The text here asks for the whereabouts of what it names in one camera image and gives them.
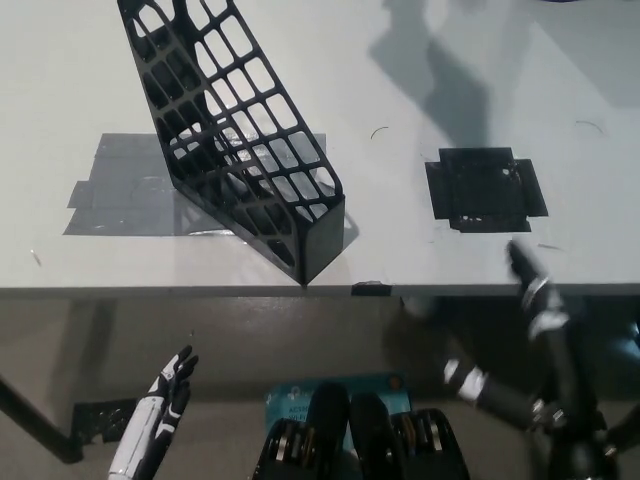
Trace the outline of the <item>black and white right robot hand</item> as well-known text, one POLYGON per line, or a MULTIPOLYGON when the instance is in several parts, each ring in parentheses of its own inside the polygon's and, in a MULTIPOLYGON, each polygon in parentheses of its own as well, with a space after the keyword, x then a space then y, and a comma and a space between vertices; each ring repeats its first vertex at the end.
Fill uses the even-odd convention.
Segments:
POLYGON ((544 390, 549 395, 529 399, 454 356, 442 363, 444 384, 462 400, 515 428, 542 428, 561 436, 594 436, 605 429, 604 419, 572 346, 571 315, 564 300, 520 242, 511 240, 506 251, 520 284, 529 341, 542 346, 548 360, 544 390))

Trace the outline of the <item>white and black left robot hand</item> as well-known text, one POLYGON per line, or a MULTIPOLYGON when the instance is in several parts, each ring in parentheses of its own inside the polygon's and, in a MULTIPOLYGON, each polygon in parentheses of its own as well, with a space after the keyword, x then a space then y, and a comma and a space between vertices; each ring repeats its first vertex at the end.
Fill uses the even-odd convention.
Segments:
POLYGON ((160 371, 136 404, 111 462, 109 480, 155 477, 190 401, 190 377, 198 361, 187 345, 160 371))

